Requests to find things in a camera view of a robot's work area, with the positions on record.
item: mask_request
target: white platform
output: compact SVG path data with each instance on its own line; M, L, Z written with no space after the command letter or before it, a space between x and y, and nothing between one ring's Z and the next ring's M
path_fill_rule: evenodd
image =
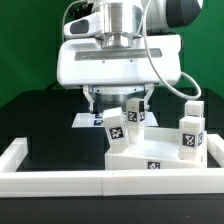
M130 145L124 153L115 154L108 150L105 154L106 170L149 169L150 164L158 164L159 169L206 168L207 138L204 134L202 161L180 160L179 130L167 128L146 128L145 141L141 145Z
M0 157L0 197L224 193L223 168L15 172L26 154L16 139Z

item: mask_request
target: white cube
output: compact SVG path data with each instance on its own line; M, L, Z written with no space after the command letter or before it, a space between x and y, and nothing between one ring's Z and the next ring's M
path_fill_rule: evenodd
M201 133L205 130L205 119L203 117L186 116L179 122L179 129L184 133Z
M129 148L127 131L121 107L105 110L103 123L113 153L122 153Z
M204 117L204 101L188 100L185 104L185 116Z
M179 126L179 158L200 162L204 154L205 119L186 116Z

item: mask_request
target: green background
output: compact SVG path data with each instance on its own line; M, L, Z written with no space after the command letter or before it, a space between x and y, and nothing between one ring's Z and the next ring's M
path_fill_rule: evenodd
M56 80L61 21L70 0L0 0L0 107L26 90ZM201 87L224 97L224 1L205 0L189 27L178 28L185 43L182 70ZM181 79L178 86L190 86Z

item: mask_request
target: white plastic frame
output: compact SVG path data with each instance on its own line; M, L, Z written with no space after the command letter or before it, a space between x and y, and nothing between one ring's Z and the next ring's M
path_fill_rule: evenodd
M224 193L224 169L15 172L27 154L16 139L0 157L0 197Z

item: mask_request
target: stacked white blocks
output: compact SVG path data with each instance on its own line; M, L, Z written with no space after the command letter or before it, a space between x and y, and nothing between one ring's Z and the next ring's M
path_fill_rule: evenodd
M185 104L185 117L179 123L179 158L181 160L203 161L205 150L203 114L203 101L188 101Z
M105 110L103 123L113 153L123 153L129 148L127 131L121 107Z
M144 142L145 112L144 101L132 98L126 101L126 125L128 138L131 144Z

